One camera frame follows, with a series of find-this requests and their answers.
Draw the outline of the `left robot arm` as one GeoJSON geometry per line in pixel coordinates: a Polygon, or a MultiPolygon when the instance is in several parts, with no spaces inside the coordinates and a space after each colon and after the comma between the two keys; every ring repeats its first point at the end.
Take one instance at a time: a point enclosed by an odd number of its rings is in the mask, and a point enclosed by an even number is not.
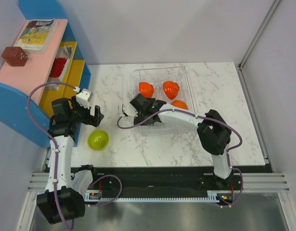
{"type": "Polygon", "coordinates": [[[45,192],[37,196],[37,206],[50,224],[83,217],[85,193],[98,187],[100,182],[89,165],[71,176],[71,155],[78,125],[98,127],[104,118],[99,106],[95,106],[94,115],[90,113],[90,101],[88,96],[73,96],[51,103],[50,173],[45,192]]]}

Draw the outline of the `clear wire dish rack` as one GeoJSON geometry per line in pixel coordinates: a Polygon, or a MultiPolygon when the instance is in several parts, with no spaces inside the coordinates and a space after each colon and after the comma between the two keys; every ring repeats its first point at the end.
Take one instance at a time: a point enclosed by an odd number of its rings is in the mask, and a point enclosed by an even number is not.
{"type": "MultiPolygon", "coordinates": [[[[139,83],[147,82],[154,87],[153,97],[171,103],[181,100],[186,103],[190,111],[195,111],[189,79],[184,67],[137,69],[133,72],[131,89],[134,94],[140,92],[139,83]],[[172,81],[177,83],[180,90],[174,99],[169,99],[163,90],[163,83],[172,81]]],[[[184,133],[187,129],[174,124],[161,124],[156,122],[154,126],[139,126],[136,130],[143,136],[160,135],[166,133],[184,133]]]]}

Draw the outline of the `white bowl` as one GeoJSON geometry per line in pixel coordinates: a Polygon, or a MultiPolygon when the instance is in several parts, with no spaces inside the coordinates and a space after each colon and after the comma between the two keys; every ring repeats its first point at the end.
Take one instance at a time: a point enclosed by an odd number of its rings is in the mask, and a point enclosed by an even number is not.
{"type": "Polygon", "coordinates": [[[175,107],[178,107],[178,108],[181,108],[181,109],[185,109],[185,110],[188,110],[188,105],[182,101],[182,100],[175,100],[175,101],[172,101],[171,102],[171,105],[175,106],[175,107]]]}

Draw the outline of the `orange bowl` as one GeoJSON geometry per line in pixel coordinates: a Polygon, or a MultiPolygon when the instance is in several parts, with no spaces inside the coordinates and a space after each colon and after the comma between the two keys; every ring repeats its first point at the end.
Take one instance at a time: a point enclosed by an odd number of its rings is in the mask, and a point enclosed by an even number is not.
{"type": "Polygon", "coordinates": [[[179,91],[180,91],[180,86],[178,85],[177,82],[166,81],[163,83],[163,90],[164,90],[165,95],[170,100],[173,100],[178,96],[179,91]]]}
{"type": "Polygon", "coordinates": [[[139,91],[146,98],[152,98],[154,94],[154,87],[148,82],[139,83],[139,91]]]}

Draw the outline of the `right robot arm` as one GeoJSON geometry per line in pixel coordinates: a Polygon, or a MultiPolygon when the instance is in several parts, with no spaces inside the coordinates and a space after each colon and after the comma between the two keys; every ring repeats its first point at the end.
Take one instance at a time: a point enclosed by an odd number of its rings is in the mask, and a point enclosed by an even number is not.
{"type": "Polygon", "coordinates": [[[134,125],[153,126],[158,122],[197,132],[203,149],[212,156],[215,186],[223,190],[231,185],[232,170],[225,151],[232,132],[217,111],[211,109],[208,113],[198,114],[162,100],[146,98],[140,93],[130,101],[130,105],[136,110],[134,125]]]}

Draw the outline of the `lime green bowl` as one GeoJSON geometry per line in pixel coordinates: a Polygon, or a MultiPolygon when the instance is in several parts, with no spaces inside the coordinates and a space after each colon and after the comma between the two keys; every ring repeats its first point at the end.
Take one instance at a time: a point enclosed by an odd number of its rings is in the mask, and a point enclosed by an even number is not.
{"type": "Polygon", "coordinates": [[[88,146],[96,151],[103,150],[109,143],[109,136],[104,130],[95,130],[88,137],[88,146]]]}

